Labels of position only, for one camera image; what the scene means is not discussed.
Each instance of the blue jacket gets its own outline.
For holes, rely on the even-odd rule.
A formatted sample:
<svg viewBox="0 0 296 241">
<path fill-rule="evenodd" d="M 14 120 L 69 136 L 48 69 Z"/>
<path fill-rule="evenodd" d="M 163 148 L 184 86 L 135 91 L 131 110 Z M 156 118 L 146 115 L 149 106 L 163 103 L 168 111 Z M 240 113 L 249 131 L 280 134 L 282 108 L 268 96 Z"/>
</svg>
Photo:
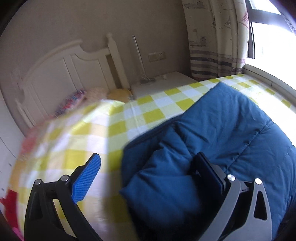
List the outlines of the blue jacket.
<svg viewBox="0 0 296 241">
<path fill-rule="evenodd" d="M 201 151 L 239 180 L 263 181 L 275 238 L 295 197 L 296 149 L 264 111 L 223 83 L 126 146 L 120 193 L 133 216 L 163 240 L 202 228 L 215 204 L 190 173 Z"/>
</svg>

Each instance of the yellow checkered tablecloth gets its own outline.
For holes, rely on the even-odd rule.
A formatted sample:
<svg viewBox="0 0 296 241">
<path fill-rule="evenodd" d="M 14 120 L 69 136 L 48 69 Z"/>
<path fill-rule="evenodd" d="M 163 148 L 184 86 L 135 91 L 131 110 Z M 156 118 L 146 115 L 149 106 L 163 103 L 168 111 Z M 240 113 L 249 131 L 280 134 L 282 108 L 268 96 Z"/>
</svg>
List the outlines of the yellow checkered tablecloth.
<svg viewBox="0 0 296 241">
<path fill-rule="evenodd" d="M 17 161 L 10 183 L 11 189 L 18 192 L 18 222 L 22 231 L 34 180 L 51 182 L 64 174 L 70 175 L 96 152 L 101 156 L 102 166 L 78 206 L 104 241 L 137 240 L 126 203 L 118 192 L 124 146 L 183 113 L 219 81 L 253 100 L 296 143 L 296 108 L 264 83 L 244 74 L 196 82 L 127 104 L 103 101 L 47 122 L 27 161 Z M 55 205 L 65 230 L 73 235 L 59 203 Z"/>
</svg>

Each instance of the sailboat print curtain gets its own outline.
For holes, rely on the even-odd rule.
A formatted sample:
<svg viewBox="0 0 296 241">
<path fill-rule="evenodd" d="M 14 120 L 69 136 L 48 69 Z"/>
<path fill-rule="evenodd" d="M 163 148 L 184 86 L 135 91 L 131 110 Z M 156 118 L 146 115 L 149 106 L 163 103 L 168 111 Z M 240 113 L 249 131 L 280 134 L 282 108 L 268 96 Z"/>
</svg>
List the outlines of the sailboat print curtain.
<svg viewBox="0 0 296 241">
<path fill-rule="evenodd" d="M 187 23 L 191 73 L 208 80 L 240 74 L 249 40 L 244 0 L 182 0 Z"/>
</svg>

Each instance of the bright window light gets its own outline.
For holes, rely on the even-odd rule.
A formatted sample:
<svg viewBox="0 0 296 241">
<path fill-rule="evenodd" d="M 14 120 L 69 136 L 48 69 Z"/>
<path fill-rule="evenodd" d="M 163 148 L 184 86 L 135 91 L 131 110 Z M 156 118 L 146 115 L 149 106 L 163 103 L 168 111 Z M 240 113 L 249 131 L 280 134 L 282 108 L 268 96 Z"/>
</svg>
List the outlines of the bright window light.
<svg viewBox="0 0 296 241">
<path fill-rule="evenodd" d="M 296 36 L 286 29 L 252 23 L 256 65 L 296 89 Z"/>
<path fill-rule="evenodd" d="M 273 12 L 281 15 L 278 9 L 269 0 L 250 0 L 252 9 L 262 10 L 265 12 Z"/>
</svg>

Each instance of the white headboard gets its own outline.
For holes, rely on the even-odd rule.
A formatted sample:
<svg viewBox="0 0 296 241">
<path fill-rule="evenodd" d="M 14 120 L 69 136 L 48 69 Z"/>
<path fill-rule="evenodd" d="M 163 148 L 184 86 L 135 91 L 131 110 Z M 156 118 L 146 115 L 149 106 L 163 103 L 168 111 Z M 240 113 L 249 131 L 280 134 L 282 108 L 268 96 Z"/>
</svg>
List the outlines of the white headboard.
<svg viewBox="0 0 296 241">
<path fill-rule="evenodd" d="M 59 103 L 79 89 L 116 89 L 108 55 L 112 56 L 122 87 L 130 88 L 112 34 L 108 33 L 107 38 L 108 47 L 97 52 L 85 52 L 80 47 L 82 40 L 76 40 L 53 49 L 34 64 L 23 81 L 23 103 L 15 100 L 30 128 L 54 114 Z"/>
</svg>

